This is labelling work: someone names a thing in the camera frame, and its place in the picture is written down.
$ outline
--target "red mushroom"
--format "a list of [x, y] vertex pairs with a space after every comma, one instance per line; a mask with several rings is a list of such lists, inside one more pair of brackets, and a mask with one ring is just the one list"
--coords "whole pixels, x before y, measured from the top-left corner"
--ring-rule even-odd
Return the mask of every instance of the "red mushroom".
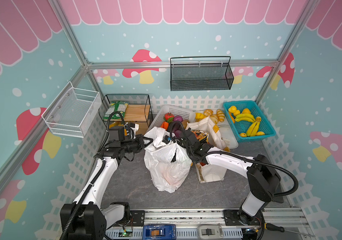
[[[130, 60], [131, 62], [158, 62], [162, 61], [155, 53], [145, 49], [138, 50]], [[139, 83], [150, 84], [154, 82], [154, 78], [151, 75], [151, 70], [165, 72], [165, 68], [139, 68], [139, 69], [124, 69], [123, 76], [126, 78], [132, 78], [136, 75], [140, 75]]]
[[20, 202], [12, 200], [19, 193], [24, 184], [25, 180], [11, 180], [0, 194], [0, 237], [2, 235], [5, 219], [17, 223], [27, 206], [25, 200]]
[[320, 145], [320, 147], [312, 150], [317, 159], [325, 162], [327, 157], [332, 155], [338, 168], [342, 170], [342, 135], [328, 132], [311, 132], [310, 137], [310, 144], [315, 142]]
[[234, 82], [232, 84], [238, 84], [242, 82], [242, 76], [252, 76], [254, 69], [252, 67], [234, 67], [231, 69], [234, 75]]
[[[16, 119], [16, 128], [18, 132], [18, 140], [15, 144], [19, 144], [35, 126], [40, 119], [40, 115], [44, 112], [45, 108], [32, 108], [24, 111]], [[40, 159], [42, 157], [42, 150], [44, 149], [49, 154], [50, 158], [54, 158], [57, 154], [62, 139], [58, 136], [54, 136], [47, 129], [43, 136], [39, 139], [38, 143], [34, 146], [30, 154], [26, 157], [22, 163], [22, 169], [24, 174], [33, 174], [39, 167]]]
[[[258, 78], [263, 78], [263, 77], [268, 76], [268, 74], [271, 71], [271, 68], [272, 67], [270, 66], [266, 66], [262, 68], [256, 73], [256, 76]], [[294, 60], [293, 54], [289, 53], [283, 65], [280, 67], [278, 74], [272, 80], [270, 88], [276, 91], [278, 89], [278, 83], [280, 79], [283, 80], [284, 86], [288, 88], [292, 83], [294, 72], [295, 72], [295, 60]]]
[[93, 74], [99, 83], [101, 83], [101, 80], [103, 79], [103, 83], [105, 85], [111, 85], [114, 83], [114, 81], [111, 79], [111, 76], [120, 76], [116, 69], [95, 69]]

